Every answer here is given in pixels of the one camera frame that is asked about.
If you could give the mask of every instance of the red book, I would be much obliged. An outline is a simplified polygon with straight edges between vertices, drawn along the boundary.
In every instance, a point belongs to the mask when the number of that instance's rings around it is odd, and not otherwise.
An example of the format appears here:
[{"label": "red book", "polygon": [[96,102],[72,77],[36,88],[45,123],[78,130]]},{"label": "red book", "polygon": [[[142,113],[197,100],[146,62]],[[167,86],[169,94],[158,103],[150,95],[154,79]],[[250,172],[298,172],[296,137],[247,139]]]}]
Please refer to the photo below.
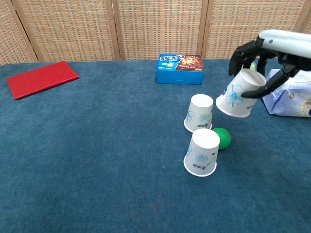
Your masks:
[{"label": "red book", "polygon": [[62,61],[9,77],[6,81],[14,99],[18,100],[78,78],[67,62]]}]

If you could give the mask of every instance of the blue box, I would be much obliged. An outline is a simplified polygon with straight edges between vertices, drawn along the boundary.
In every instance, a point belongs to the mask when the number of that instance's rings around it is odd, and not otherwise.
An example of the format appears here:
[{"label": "blue box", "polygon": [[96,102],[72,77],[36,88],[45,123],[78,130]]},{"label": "blue box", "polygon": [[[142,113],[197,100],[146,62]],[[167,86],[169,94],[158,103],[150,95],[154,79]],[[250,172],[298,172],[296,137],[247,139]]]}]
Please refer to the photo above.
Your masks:
[{"label": "blue box", "polygon": [[204,67],[200,55],[160,54],[157,83],[202,84]]}]

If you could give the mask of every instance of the table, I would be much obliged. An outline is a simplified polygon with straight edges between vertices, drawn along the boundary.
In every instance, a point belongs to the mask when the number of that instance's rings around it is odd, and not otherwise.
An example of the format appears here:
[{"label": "table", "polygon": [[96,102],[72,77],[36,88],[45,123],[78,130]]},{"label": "table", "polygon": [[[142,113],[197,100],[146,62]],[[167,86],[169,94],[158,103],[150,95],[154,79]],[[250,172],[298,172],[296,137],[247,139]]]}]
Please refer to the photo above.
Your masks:
[{"label": "table", "polygon": [[215,100],[228,60],[204,61],[203,85],[157,84],[156,61],[70,62],[79,79],[13,100],[5,78],[47,64],[0,67],[0,232],[311,230],[309,118],[214,105],[231,145],[209,177],[183,166],[191,96]]}]

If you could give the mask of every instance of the robotic hand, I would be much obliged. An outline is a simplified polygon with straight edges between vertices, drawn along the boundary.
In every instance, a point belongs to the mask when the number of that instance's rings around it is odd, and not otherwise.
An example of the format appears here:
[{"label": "robotic hand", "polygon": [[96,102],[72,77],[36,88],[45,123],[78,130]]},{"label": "robotic hand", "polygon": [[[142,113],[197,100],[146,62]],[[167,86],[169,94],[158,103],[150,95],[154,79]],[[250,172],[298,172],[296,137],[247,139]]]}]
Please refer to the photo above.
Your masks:
[{"label": "robotic hand", "polygon": [[266,96],[289,77],[294,77],[299,70],[311,70],[311,35],[282,30],[262,31],[256,41],[250,41],[235,50],[230,60],[229,75],[236,76],[242,67],[250,68],[257,56],[257,71],[263,76],[267,59],[277,57],[283,68],[265,86],[242,93],[243,98],[258,99]]}]

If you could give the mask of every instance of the white paper cup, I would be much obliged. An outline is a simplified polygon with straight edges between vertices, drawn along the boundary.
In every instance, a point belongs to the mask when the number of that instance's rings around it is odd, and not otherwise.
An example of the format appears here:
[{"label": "white paper cup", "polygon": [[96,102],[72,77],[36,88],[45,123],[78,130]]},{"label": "white paper cup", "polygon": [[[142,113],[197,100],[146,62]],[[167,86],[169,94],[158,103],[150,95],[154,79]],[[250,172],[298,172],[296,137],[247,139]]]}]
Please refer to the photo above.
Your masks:
[{"label": "white paper cup", "polygon": [[184,120],[185,128],[192,133],[201,128],[211,129],[213,103],[214,101],[210,96],[204,94],[192,96]]},{"label": "white paper cup", "polygon": [[220,138],[210,129],[198,129],[192,134],[187,154],[184,158],[185,169],[192,175],[206,177],[216,170]]},{"label": "white paper cup", "polygon": [[216,99],[217,108],[232,117],[250,115],[257,99],[242,98],[246,91],[258,90],[266,85],[265,77],[259,72],[243,68],[229,83],[227,89]]}]

